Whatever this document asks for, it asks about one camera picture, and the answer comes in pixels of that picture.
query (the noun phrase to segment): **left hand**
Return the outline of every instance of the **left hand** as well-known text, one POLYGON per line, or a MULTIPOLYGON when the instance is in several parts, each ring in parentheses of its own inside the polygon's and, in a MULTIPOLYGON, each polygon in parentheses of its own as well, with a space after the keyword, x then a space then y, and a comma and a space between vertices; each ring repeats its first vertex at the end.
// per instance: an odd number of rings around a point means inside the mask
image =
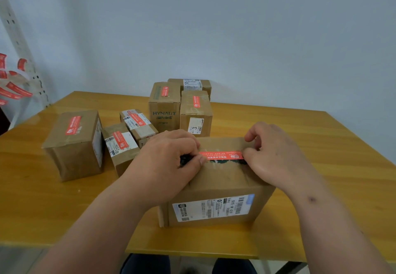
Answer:
POLYGON ((206 162, 198 152, 199 146, 195 136, 184 130, 153 136, 119 178, 133 195, 131 204, 148 210, 175 197, 206 162), (194 158, 180 167, 183 154, 194 158))

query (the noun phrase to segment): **dark pants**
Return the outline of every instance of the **dark pants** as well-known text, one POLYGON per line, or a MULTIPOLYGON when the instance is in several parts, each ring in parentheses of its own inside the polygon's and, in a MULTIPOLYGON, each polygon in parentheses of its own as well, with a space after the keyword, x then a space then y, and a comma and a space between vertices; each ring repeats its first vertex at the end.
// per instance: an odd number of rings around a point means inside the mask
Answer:
MULTIPOLYGON (((154 254, 130 254, 121 269, 121 274, 170 274, 169 256, 154 254)), ((257 274, 248 259, 217 259, 213 274, 257 274)))

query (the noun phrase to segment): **forearm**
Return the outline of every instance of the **forearm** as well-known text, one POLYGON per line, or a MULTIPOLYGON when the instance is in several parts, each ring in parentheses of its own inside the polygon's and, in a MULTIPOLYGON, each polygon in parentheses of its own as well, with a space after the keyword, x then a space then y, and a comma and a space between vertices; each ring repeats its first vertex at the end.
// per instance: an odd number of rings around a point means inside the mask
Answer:
POLYGON ((133 190, 120 180, 103 191, 52 247, 36 273, 114 273, 144 214, 129 206, 133 190))
POLYGON ((320 182, 291 195, 311 273, 393 273, 346 207, 320 182))

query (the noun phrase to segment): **white wall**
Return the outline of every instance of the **white wall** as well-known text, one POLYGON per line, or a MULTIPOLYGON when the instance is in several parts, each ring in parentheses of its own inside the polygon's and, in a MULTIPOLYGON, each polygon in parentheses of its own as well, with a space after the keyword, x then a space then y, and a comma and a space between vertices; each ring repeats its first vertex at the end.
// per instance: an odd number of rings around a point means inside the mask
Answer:
POLYGON ((396 163, 396 0, 10 0, 57 100, 147 96, 325 110, 396 163))

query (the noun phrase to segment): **right hand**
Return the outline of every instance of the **right hand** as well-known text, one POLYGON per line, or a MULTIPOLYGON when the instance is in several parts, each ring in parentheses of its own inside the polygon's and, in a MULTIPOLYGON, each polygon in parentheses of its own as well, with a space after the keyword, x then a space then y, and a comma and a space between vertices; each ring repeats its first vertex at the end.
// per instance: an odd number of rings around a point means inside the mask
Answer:
POLYGON ((288 196, 312 184, 323 185, 323 178, 280 127, 257 122, 245 135, 245 141, 253 140, 255 149, 246 148, 243 156, 265 182, 280 188, 288 196))

